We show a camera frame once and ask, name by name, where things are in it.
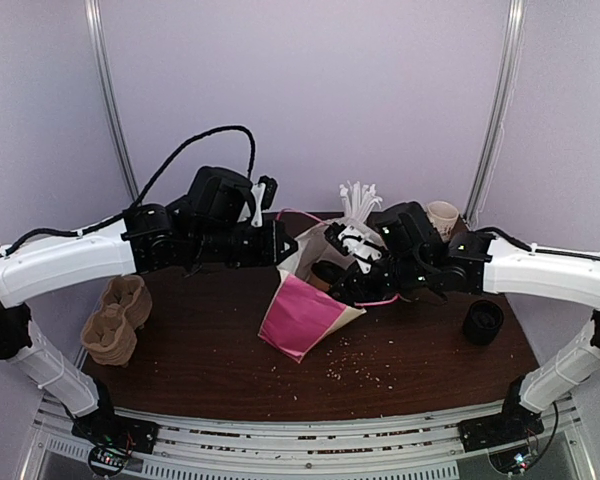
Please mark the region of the aluminium frame post left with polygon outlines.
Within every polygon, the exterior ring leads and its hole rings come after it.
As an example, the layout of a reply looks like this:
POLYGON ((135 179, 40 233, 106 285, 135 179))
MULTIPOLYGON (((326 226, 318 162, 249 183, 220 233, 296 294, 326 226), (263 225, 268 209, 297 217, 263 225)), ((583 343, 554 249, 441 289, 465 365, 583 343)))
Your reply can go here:
POLYGON ((100 90, 104 101, 106 119, 114 146, 115 157, 120 167, 123 183, 129 198, 131 200, 136 200, 139 195, 139 187, 129 157, 116 101, 113 79, 111 76, 111 68, 106 49, 101 5, 97 0, 86 0, 84 4, 87 27, 94 53, 100 90))

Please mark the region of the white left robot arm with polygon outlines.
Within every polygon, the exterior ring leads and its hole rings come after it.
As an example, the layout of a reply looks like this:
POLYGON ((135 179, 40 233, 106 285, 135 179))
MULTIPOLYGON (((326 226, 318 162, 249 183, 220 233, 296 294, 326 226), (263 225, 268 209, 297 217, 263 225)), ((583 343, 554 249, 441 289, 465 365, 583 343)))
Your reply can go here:
POLYGON ((117 442, 124 424, 105 387, 82 373, 55 346, 57 331, 77 331, 96 284, 127 274, 205 264, 229 268, 280 264, 297 249, 284 224, 265 218, 277 190, 221 167, 203 167, 187 193, 166 206, 131 206, 102 225, 0 245, 0 360, 64 404, 103 444, 117 442), (46 333, 46 328, 55 331, 46 333))

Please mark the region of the white ceramic mug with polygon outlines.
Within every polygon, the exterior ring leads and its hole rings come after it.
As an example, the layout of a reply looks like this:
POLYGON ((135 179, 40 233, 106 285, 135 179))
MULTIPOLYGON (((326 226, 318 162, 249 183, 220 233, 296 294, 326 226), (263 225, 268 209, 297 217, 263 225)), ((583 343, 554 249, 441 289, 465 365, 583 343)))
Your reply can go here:
POLYGON ((459 210, 446 201, 438 200, 426 205, 426 213, 441 239, 448 242, 459 218, 459 210))

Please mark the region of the aluminium frame post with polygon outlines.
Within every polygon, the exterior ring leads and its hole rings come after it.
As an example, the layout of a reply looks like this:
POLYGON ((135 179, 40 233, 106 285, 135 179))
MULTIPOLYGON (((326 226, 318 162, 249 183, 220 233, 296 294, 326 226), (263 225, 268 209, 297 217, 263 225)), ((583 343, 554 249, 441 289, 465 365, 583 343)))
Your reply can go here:
POLYGON ((464 220, 475 226, 483 211, 504 138, 506 113, 510 105, 523 40, 526 1, 509 2, 498 75, 478 166, 464 211, 464 220))
POLYGON ((136 200, 139 195, 139 187, 129 157, 116 101, 113 79, 111 76, 111 68, 106 49, 101 5, 97 0, 86 0, 84 4, 87 27, 94 53, 100 90, 104 101, 106 119, 114 146, 115 157, 120 167, 123 183, 129 198, 131 200, 136 200))

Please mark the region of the single brown paper cup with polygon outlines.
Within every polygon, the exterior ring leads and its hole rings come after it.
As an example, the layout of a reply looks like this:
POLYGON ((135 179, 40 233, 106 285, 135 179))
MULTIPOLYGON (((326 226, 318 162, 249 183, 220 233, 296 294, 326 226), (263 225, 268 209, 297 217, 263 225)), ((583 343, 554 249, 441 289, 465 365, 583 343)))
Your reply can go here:
POLYGON ((327 292, 345 273, 345 269, 327 260, 320 260, 311 266, 307 282, 316 289, 327 292))

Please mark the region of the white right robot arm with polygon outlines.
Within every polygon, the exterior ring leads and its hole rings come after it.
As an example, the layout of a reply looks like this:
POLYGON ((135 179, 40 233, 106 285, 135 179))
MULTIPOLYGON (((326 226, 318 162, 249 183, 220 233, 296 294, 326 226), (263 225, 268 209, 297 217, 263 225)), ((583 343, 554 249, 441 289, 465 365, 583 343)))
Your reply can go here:
POLYGON ((499 440, 515 440, 531 424, 531 414, 581 385, 600 370, 600 251, 578 251, 526 243, 497 227, 463 229, 443 239, 417 202, 380 213, 371 226, 336 220, 327 242, 352 265, 329 287, 347 305, 388 303, 415 290, 437 295, 458 292, 505 295, 520 307, 538 306, 557 325, 568 315, 563 346, 535 370, 515 381, 512 402, 493 419, 499 440))

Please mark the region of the stack of pulp cup carriers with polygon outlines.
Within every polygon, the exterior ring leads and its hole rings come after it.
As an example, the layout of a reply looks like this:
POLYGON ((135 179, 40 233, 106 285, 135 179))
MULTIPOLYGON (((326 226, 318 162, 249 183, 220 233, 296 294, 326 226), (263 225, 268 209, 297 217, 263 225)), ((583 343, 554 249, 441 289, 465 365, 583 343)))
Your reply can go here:
POLYGON ((126 367, 137 346, 136 331, 144 328, 152 307, 141 276, 114 277, 81 331, 82 346, 98 365, 126 367))

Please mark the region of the stack of black cup lids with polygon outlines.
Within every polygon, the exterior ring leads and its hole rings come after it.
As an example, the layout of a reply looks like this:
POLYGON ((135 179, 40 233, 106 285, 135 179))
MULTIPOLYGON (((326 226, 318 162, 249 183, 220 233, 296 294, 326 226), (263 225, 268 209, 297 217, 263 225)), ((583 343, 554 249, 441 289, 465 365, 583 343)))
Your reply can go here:
POLYGON ((494 302, 478 300, 471 304, 462 324, 467 341, 477 346, 491 344, 504 323, 504 313, 494 302))

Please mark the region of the aluminium frame post right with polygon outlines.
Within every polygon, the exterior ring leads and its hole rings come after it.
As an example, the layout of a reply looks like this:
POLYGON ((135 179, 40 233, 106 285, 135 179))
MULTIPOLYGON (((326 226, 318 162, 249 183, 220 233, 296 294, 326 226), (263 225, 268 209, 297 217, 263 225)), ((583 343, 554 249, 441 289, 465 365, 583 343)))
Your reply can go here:
POLYGON ((526 1, 509 2, 498 75, 478 166, 464 211, 464 220, 475 226, 483 211, 504 138, 506 113, 510 105, 523 40, 526 1))

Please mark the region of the glass jar of straws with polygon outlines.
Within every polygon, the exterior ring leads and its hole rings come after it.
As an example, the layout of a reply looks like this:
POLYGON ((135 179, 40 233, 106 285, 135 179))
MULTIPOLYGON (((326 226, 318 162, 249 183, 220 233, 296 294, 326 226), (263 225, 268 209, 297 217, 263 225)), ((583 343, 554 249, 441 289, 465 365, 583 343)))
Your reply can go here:
POLYGON ((362 184, 359 181, 340 184, 339 196, 344 216, 360 222, 365 222, 371 212, 380 208, 383 202, 375 184, 362 184))

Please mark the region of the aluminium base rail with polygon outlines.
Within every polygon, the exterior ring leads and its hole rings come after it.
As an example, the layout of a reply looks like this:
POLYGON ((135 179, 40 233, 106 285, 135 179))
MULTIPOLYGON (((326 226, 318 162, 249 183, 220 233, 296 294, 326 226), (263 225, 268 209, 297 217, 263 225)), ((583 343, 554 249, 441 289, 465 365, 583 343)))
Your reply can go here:
MULTIPOLYGON (((139 412, 117 413, 157 423, 152 453, 112 479, 598 479, 570 397, 559 401, 556 436, 523 474, 501 474, 490 457, 468 452, 460 421, 497 413, 501 402, 406 416, 330 422, 210 420, 139 412)), ((97 479, 86 465, 92 445, 71 435, 61 405, 43 398, 16 479, 97 479)))

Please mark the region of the white pink paper bag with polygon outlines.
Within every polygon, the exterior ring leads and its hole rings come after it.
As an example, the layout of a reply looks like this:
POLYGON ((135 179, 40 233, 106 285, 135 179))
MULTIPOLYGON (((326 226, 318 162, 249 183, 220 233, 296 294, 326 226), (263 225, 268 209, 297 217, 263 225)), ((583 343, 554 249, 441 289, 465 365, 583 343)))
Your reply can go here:
POLYGON ((352 255, 342 254, 326 240, 327 227, 333 223, 343 224, 378 248, 383 246, 383 241, 356 217, 337 215, 334 219, 325 219, 309 213, 303 215, 312 219, 314 225, 296 237, 298 251, 277 266, 280 284, 258 333, 259 338, 296 362, 301 362, 326 336, 363 315, 368 307, 388 305, 400 298, 397 293, 363 293, 359 300, 351 300, 351 287, 337 298, 329 295, 332 284, 320 280, 312 267, 320 261, 329 261, 336 266, 337 279, 354 267, 369 280, 370 267, 360 263, 357 254, 369 254, 372 248, 361 246, 355 248, 352 255))

